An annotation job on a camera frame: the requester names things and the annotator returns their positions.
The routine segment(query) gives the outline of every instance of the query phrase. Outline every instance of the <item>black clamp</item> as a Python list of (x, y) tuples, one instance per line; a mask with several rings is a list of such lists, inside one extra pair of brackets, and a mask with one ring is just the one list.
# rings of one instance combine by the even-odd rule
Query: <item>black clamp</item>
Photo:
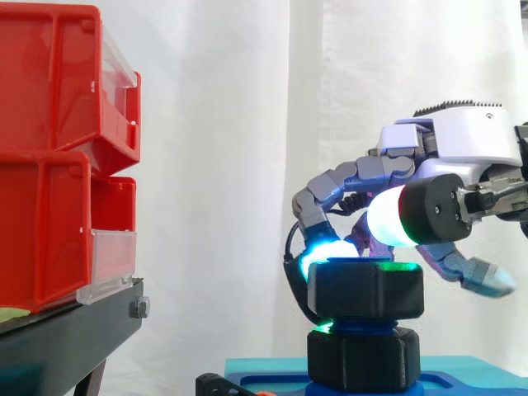
[(256, 396), (253, 392), (218, 374), (203, 374), (196, 379), (196, 396)]

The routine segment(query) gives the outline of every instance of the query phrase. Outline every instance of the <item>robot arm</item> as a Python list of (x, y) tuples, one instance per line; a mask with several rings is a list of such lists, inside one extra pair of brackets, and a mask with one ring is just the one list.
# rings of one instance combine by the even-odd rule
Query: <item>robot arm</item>
[[(410, 241), (444, 279), (460, 281), (481, 295), (511, 293), (515, 286), (506, 272), (478, 258), (466, 260), (453, 242), (469, 236), (472, 225), (489, 215), (526, 228), (525, 139), (528, 126), (514, 129), (500, 105), (472, 101), (444, 102), (384, 127), (368, 156), (315, 177), (294, 196), (307, 251), (338, 239), (327, 213), (345, 192), (368, 192), (375, 196), (369, 215), (361, 217), (347, 239), (358, 251), (369, 247), (371, 256), (381, 252), (393, 258), (392, 248), (383, 246)], [(382, 196), (392, 196), (392, 204), (386, 205)], [(384, 232), (390, 206), (398, 226), (411, 237), (406, 235), (403, 243)], [(376, 211), (385, 213), (376, 216)]]
[(361, 157), (312, 179), (292, 202), (306, 245), (321, 239), (337, 239), (327, 212), (343, 199), (345, 192), (382, 191), (409, 179), (414, 169), (413, 160), (404, 156)]

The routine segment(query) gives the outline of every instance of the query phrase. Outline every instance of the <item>metal shelf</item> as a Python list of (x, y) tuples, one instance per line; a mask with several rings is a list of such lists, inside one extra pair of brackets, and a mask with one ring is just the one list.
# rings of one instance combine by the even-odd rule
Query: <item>metal shelf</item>
[(521, 0), (521, 18), (528, 18), (528, 1)]
[(143, 280), (91, 305), (65, 305), (0, 325), (0, 394), (97, 395), (106, 358), (141, 327)]

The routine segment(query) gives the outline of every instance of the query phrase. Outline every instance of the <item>green led light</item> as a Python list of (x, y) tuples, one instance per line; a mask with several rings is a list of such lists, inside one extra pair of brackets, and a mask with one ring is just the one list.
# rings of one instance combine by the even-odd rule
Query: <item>green led light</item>
[(328, 322), (325, 324), (322, 324), (321, 326), (317, 326), (315, 328), (316, 332), (324, 332), (325, 334), (330, 334), (330, 328), (333, 326), (333, 322)]
[(420, 269), (418, 264), (413, 262), (377, 262), (383, 271), (417, 271)]

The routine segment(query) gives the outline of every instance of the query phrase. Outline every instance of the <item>blue led light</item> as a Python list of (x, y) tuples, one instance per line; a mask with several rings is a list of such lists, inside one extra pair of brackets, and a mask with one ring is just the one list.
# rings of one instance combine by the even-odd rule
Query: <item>blue led light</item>
[(306, 254), (301, 262), (300, 269), (304, 278), (308, 279), (308, 269), (313, 262), (327, 262), (330, 257), (359, 257), (356, 247), (346, 241), (324, 242), (312, 248), (310, 253)]

